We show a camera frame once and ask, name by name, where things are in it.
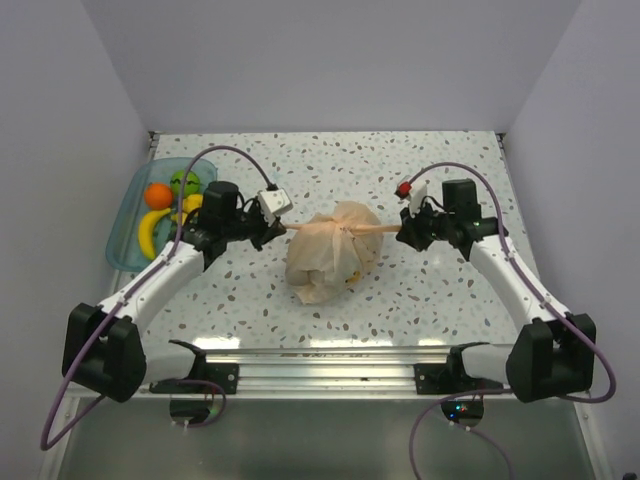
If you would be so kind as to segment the orange plastic bag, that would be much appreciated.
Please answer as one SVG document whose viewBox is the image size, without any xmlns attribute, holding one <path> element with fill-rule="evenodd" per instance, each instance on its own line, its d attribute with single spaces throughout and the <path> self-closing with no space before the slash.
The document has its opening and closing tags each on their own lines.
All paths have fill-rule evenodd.
<svg viewBox="0 0 640 480">
<path fill-rule="evenodd" d="M 384 236 L 400 231 L 383 224 L 366 205 L 344 201 L 328 215 L 287 224 L 285 280 L 305 305 L 327 302 L 354 287 L 380 260 Z"/>
</svg>

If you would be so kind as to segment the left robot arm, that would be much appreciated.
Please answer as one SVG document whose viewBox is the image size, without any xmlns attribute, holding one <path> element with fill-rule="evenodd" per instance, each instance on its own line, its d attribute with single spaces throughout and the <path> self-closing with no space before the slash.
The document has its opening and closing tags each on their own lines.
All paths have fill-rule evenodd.
<svg viewBox="0 0 640 480">
<path fill-rule="evenodd" d="M 142 335 L 176 293 L 204 273 L 229 243 L 248 241 L 256 250 L 285 234 L 281 217 L 292 208 L 286 191 L 268 186 L 241 206 L 236 184 L 214 181 L 202 204 L 179 217 L 176 238 L 117 293 L 69 315 L 62 361 L 66 382 L 74 382 L 117 402 L 140 386 L 175 382 L 185 392 L 211 379 L 205 352 L 172 340 L 154 353 Z"/>
</svg>

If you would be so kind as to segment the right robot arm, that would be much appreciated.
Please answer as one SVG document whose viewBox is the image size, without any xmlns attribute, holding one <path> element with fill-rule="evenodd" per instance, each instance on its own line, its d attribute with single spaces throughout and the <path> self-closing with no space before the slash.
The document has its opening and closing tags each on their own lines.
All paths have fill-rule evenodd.
<svg viewBox="0 0 640 480">
<path fill-rule="evenodd" d="M 512 346 L 471 342 L 452 347 L 440 373 L 439 392 L 468 392 L 508 386 L 529 403 L 585 392 L 593 382 L 596 327 L 586 314 L 574 315 L 518 263 L 508 233 L 496 217 L 486 217 L 471 179 L 442 185 L 442 198 L 429 196 L 423 181 L 404 180 L 397 196 L 399 242 L 418 252 L 437 241 L 456 249 L 492 287 L 518 330 Z"/>
</svg>

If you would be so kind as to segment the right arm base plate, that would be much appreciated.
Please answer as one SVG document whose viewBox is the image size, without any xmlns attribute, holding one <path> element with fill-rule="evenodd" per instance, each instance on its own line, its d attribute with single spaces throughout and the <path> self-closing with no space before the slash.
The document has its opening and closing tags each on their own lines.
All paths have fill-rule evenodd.
<svg viewBox="0 0 640 480">
<path fill-rule="evenodd" d="M 418 395 L 448 395 L 482 389 L 501 390 L 503 384 L 485 378 L 470 377 L 464 370 L 463 351 L 481 345 L 486 345 L 486 342 L 472 342 L 454 346 L 449 350 L 442 363 L 414 364 L 416 393 Z"/>
</svg>

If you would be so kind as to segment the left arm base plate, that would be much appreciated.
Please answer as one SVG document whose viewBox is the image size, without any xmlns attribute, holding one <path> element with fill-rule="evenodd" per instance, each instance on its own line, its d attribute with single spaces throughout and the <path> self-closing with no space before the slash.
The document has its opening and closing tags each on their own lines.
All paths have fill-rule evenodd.
<svg viewBox="0 0 640 480">
<path fill-rule="evenodd" d="M 149 387 L 154 394 L 235 394 L 240 377 L 237 363 L 202 363 L 186 378 L 162 380 Z"/>
</svg>

